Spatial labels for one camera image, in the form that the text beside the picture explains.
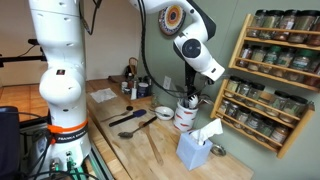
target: wooden table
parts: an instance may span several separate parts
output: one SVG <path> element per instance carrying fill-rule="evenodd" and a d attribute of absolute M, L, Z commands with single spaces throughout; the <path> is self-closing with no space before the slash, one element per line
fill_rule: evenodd
<path fill-rule="evenodd" d="M 149 125 L 152 139 L 164 161 L 163 165 L 158 164 L 147 136 L 143 131 L 137 131 L 131 139 L 121 139 L 118 136 L 119 132 L 133 131 L 138 127 L 140 121 L 147 121 L 154 116 L 148 110 L 150 105 L 148 98 L 147 100 L 130 101 L 127 96 L 120 92 L 117 83 L 111 83 L 107 80 L 92 80 L 88 83 L 92 87 L 91 92 L 111 88 L 118 95 L 118 97 L 111 100 L 97 103 L 89 95 L 89 91 L 87 104 L 92 120 L 126 169 L 130 178 L 215 180 L 252 178 L 253 171 L 228 153 L 224 157 L 217 157 L 210 153 L 204 165 L 188 171 L 176 155 L 181 132 L 174 128 L 172 120 L 161 121 L 158 119 Z M 134 110 L 145 109 L 147 114 L 113 127 L 109 127 L 108 124 L 122 117 L 114 118 L 107 122 L 99 122 L 112 115 L 124 112 L 127 105 L 132 105 Z"/>

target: wooden countertop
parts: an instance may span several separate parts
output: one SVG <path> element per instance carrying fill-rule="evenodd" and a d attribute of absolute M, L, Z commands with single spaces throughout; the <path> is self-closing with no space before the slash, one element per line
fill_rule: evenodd
<path fill-rule="evenodd" d="M 87 89 L 89 115 L 96 127 L 101 131 L 101 134 L 94 133 L 91 134 L 91 137 L 116 179 L 216 180 L 252 178 L 253 171 L 228 153 L 224 157 L 217 157 L 209 153 L 208 160 L 204 165 L 188 171 L 176 155 L 180 131 L 174 128 L 172 120 L 161 121 L 158 119 L 149 125 L 151 137 L 164 161 L 163 165 L 159 165 L 143 131 L 137 131 L 131 139 L 121 139 L 118 136 L 119 132 L 133 131 L 138 127 L 140 121 L 147 121 L 154 116 L 152 112 L 148 111 L 150 99 L 130 101 L 128 96 L 124 96 L 120 92 L 117 83 L 112 83 L 108 80 L 91 80 L 88 81 L 88 84 L 91 87 L 91 89 Z M 106 88 L 111 88 L 118 97 L 97 103 L 90 96 L 90 92 Z M 128 105 L 133 106 L 134 110 L 145 109 L 147 114 L 113 127 L 109 127 L 108 124 L 122 117 L 113 118 L 107 122 L 99 122 L 124 112 Z"/>

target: wall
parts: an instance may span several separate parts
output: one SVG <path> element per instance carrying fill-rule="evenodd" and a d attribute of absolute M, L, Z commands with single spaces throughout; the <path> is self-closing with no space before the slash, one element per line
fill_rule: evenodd
<path fill-rule="evenodd" d="M 291 8 L 300 10 L 320 9 L 318 0 L 195 0 L 195 2 L 217 24 L 216 36 L 207 42 L 206 45 L 212 56 L 224 67 L 228 66 L 235 42 L 247 13 L 254 14 L 257 9 L 261 8 L 282 10 Z M 164 76 L 167 75 L 172 78 L 175 84 L 184 86 L 184 64 L 172 50 L 174 37 L 166 37 L 161 34 L 157 18 L 157 14 L 150 15 L 147 18 L 146 57 L 149 69 L 160 84 L 162 84 Z M 183 28 L 189 22 L 190 20 L 187 19 Z M 231 69 L 227 69 L 225 74 L 237 74 L 242 77 L 249 77 L 248 74 Z M 275 153 L 226 126 L 224 126 L 223 135 L 214 136 L 211 140 L 224 146 L 229 153 L 249 166 L 255 172 L 253 179 L 319 179 L 320 157 L 318 151 L 320 149 L 320 132 L 318 131 L 318 127 L 320 127 L 320 114 L 317 113 L 317 106 L 320 104 L 319 94 L 253 75 L 250 75 L 250 78 L 263 82 L 269 87 L 288 91 L 290 94 L 303 94 L 306 99 L 314 101 L 316 113 L 282 159 L 278 159 Z M 196 78 L 196 81 L 198 84 L 201 82 L 199 77 Z M 220 85 L 221 81 L 217 81 L 213 86 L 204 88 L 202 92 L 209 94 L 212 99 L 215 99 Z M 162 104 L 173 109 L 176 108 L 177 98 L 168 95 L 157 87 L 154 87 L 153 91 L 159 96 Z M 195 128 L 200 128 L 211 121 L 209 118 L 211 110 L 212 107 L 208 105 L 201 107 L 197 115 Z"/>
<path fill-rule="evenodd" d="M 93 2 L 84 1 L 84 14 L 91 27 Z M 127 1 L 103 0 L 98 9 L 94 33 L 85 34 L 87 79 L 107 78 L 122 74 L 130 57 L 138 57 L 140 43 L 139 12 Z M 1 0 L 0 2 L 0 54 L 18 56 L 35 38 L 29 3 L 27 0 Z M 27 55 L 39 55 L 33 48 Z M 39 83 L 47 63 L 40 61 L 5 63 L 0 68 L 0 87 Z"/>

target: shelf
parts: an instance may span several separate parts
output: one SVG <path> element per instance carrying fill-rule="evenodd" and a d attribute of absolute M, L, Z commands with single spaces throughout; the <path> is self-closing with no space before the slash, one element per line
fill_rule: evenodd
<path fill-rule="evenodd" d="M 305 127 L 307 122 L 310 120 L 310 118 L 314 114 L 314 111 L 315 111 L 314 105 L 313 104 L 309 104 L 308 107 L 305 110 L 305 113 L 300 118 L 297 118 L 297 117 L 292 116 L 290 114 L 287 114 L 287 113 L 285 113 L 283 111 L 277 110 L 277 109 L 275 109 L 273 107 L 270 107 L 270 106 L 268 106 L 266 104 L 263 104 L 263 103 L 261 103 L 259 101 L 256 101 L 256 100 L 250 99 L 250 98 L 248 98 L 246 96 L 242 96 L 242 95 L 240 95 L 238 93 L 229 91 L 228 89 L 226 89 L 228 81 L 229 81 L 228 79 L 223 80 L 222 85 L 221 85 L 220 90 L 219 90 L 219 93 L 218 93 L 218 96 L 216 98 L 214 107 L 213 107 L 213 109 L 211 111 L 210 117 L 211 118 L 221 118 L 221 120 L 222 120 L 222 122 L 224 124 L 226 124 L 227 126 L 229 126 L 232 129 L 234 129 L 235 131 L 243 134 L 245 137 L 257 142 L 258 144 L 262 145 L 263 147 L 267 148 L 268 150 L 275 152 L 277 154 L 277 157 L 281 159 L 285 155 L 285 153 L 289 150 L 291 145 L 294 143 L 295 139 L 298 137 L 298 135 L 301 133 L 302 129 Z M 261 111 L 260 109 L 257 109 L 255 107 L 248 107 L 248 106 L 246 106 L 245 103 L 237 101 L 233 97 L 226 97 L 224 95 L 225 92 L 232 93 L 233 95 L 237 95 L 237 96 L 240 96 L 240 97 L 242 97 L 242 98 L 244 98 L 246 100 L 250 100 L 250 101 L 252 101 L 252 102 L 254 102 L 256 104 L 259 104 L 259 105 L 261 105 L 261 106 L 263 106 L 265 108 L 270 108 L 270 109 L 275 110 L 275 111 L 277 111 L 279 113 L 282 113 L 284 115 L 290 116 L 290 117 L 295 119 L 296 123 L 295 124 L 286 123 L 286 122 L 282 121 L 281 119 L 279 119 L 278 117 L 270 116 L 267 113 L 265 113 L 264 111 Z M 290 133 L 289 133 L 288 137 L 286 138 L 286 140 L 282 144 L 280 144 L 278 142 L 275 142 L 271 138 L 261 134 L 260 132 L 254 130 L 254 129 L 251 129 L 249 126 L 245 125 L 244 123 L 242 123 L 242 122 L 240 122 L 240 121 L 238 121 L 238 120 L 236 120 L 236 119 L 234 119 L 234 118 L 232 118 L 232 117 L 230 117 L 230 116 L 228 116 L 228 115 L 226 115 L 224 113 L 219 112 L 218 109 L 219 109 L 223 99 L 227 99 L 227 100 L 231 101 L 232 103 L 238 104 L 239 106 L 244 106 L 246 108 L 249 108 L 251 111 L 257 112 L 257 113 L 259 113 L 259 114 L 261 114 L 261 115 L 263 115 L 265 117 L 268 117 L 269 119 L 271 119 L 271 120 L 273 120 L 273 121 L 275 121 L 277 123 L 281 123 L 281 124 L 287 126 L 288 128 L 290 128 Z M 231 122 L 236 122 L 236 123 L 240 124 L 241 126 L 253 131 L 255 134 L 258 134 L 258 135 L 266 138 L 268 141 L 271 141 L 271 142 L 275 143 L 278 147 L 277 148 L 273 148 L 268 143 L 265 143 L 265 142 L 262 142 L 262 141 L 258 140 L 254 135 L 250 135 L 250 134 L 246 133 L 243 129 L 236 128 L 235 126 L 233 126 L 232 123 L 227 122 L 224 118 L 228 118 L 228 120 L 230 120 Z"/>
<path fill-rule="evenodd" d="M 264 39 L 259 39 L 259 38 L 252 38 L 252 37 L 247 37 L 246 36 L 246 32 L 248 29 L 257 29 L 257 30 L 265 30 L 265 31 L 281 31 L 281 32 L 290 32 L 290 33 L 304 33 L 304 34 L 316 34 L 316 35 L 320 35 L 320 32 L 316 32 L 316 31 L 300 31 L 300 30 L 286 30 L 286 29 L 276 29 L 276 28 L 253 28 L 253 27 L 249 27 L 249 25 L 251 24 L 251 21 L 253 19 L 253 15 L 248 14 L 245 18 L 243 27 L 240 31 L 239 34 L 239 38 L 238 41 L 235 45 L 235 49 L 233 51 L 233 54 L 231 56 L 231 60 L 229 63 L 229 68 L 232 69 L 236 69 L 236 70 L 240 70 L 240 71 L 244 71 L 250 74 L 255 74 L 258 76 L 262 76 L 262 77 L 266 77 L 272 80 L 276 80 L 279 82 L 283 82 L 286 84 L 291 84 L 293 86 L 297 86 L 297 87 L 301 87 L 304 89 L 308 89 L 311 91 L 315 91 L 320 93 L 320 87 L 314 87 L 314 86 L 309 86 L 303 83 L 299 83 L 299 82 L 294 82 L 294 81 L 289 81 L 287 79 L 284 78 L 280 78 L 280 77 L 276 77 L 276 76 L 272 76 L 269 74 L 265 74 L 259 71 L 251 71 L 248 70 L 247 68 L 242 68 L 236 65 L 236 62 L 238 60 L 243 60 L 246 62 L 250 62 L 250 63 L 255 63 L 255 64 L 259 64 L 259 65 L 265 65 L 265 66 L 269 66 L 272 68 L 277 68 L 277 69 L 282 69 L 285 71 L 290 71 L 290 72 L 295 72 L 301 75 L 305 75 L 305 76 L 309 76 L 309 77 L 314 77 L 314 78 L 319 78 L 319 75 L 316 74 L 312 74 L 312 73 L 308 73 L 308 72 L 303 72 L 303 71 L 298 71 L 298 70 L 294 70 L 294 69 L 290 69 L 290 68 L 284 68 L 284 67 L 280 67 L 277 65 L 272 65 L 272 64 L 267 64 L 267 63 L 263 63 L 263 62 L 258 62 L 258 61 L 253 61 L 250 59 L 244 59 L 244 58 L 240 58 L 240 52 L 242 49 L 242 46 L 245 42 L 253 42 L 253 43 L 261 43 L 261 44 L 265 44 L 265 45 L 280 45 L 280 46 L 288 46 L 288 47 L 295 47 L 298 49 L 310 49 L 310 50 L 314 50 L 314 51 L 320 51 L 320 46 L 310 46 L 310 45 L 306 45 L 306 44 L 295 44 L 295 43 L 289 43 L 289 42 L 285 42 L 285 41 L 276 41 L 276 40 L 264 40 Z"/>

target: beige wall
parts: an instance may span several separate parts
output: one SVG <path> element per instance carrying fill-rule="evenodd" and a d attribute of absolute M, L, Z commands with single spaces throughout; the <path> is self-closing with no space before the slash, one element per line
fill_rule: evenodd
<path fill-rule="evenodd" d="M 85 19 L 91 26 L 93 3 L 84 1 Z M 26 52 L 35 38 L 27 0 L 0 1 L 0 54 L 14 57 Z M 85 35 L 87 79 L 107 78 L 123 73 L 130 57 L 138 57 L 140 19 L 127 0 L 103 0 L 96 16 L 94 34 Z M 39 47 L 27 54 L 40 55 Z M 47 64 L 40 61 L 5 63 L 0 68 L 0 86 L 40 81 Z"/>

